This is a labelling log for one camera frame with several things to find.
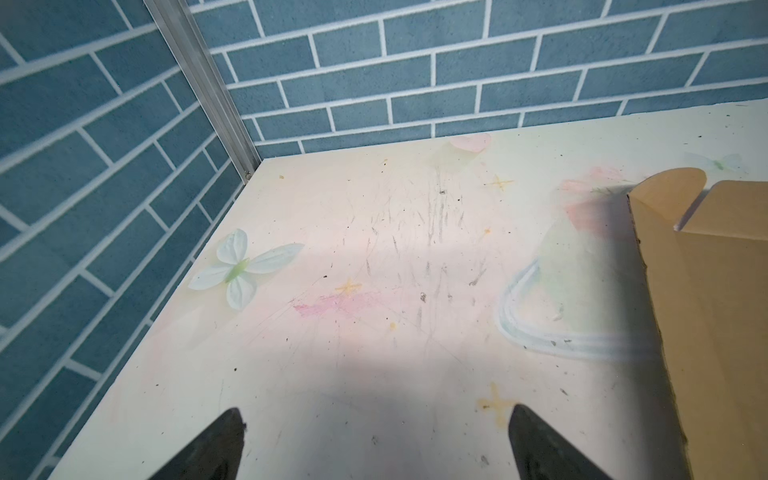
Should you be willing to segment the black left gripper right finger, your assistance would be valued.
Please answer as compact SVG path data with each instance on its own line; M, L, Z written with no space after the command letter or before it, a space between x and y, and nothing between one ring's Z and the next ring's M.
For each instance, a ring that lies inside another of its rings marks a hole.
M602 469L524 404L514 406L508 436L521 479L610 480Z

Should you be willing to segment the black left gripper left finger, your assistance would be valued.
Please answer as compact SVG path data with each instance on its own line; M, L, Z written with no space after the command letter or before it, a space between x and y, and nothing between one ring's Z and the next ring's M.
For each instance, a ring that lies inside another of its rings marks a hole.
M245 443L246 423L236 407L224 411L156 471L151 480L235 480Z

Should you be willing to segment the brown cardboard paper box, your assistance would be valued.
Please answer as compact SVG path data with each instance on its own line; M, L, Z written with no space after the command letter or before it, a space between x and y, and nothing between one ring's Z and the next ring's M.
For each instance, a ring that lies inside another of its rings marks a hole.
M628 196L695 479L767 475L767 185L658 173Z

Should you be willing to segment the aluminium left corner post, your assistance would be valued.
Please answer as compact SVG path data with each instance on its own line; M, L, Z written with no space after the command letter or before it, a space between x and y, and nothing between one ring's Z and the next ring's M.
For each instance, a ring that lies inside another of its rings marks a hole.
M240 118L185 1L145 0L154 23L210 121L234 168L247 183L262 159Z

